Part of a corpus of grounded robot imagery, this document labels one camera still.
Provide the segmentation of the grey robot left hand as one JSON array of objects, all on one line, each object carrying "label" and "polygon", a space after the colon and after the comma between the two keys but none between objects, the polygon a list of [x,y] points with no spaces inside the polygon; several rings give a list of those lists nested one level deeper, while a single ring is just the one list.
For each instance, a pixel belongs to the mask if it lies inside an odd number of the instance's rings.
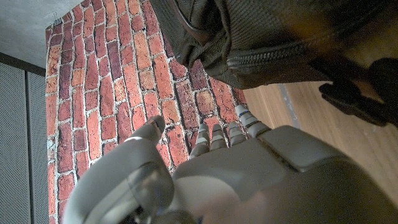
[{"label": "grey robot left hand", "polygon": [[396,223],[397,205],[354,160],[291,126],[271,129],[243,105],[229,140],[201,124],[169,172],[154,116],[77,182],[64,223]]}]

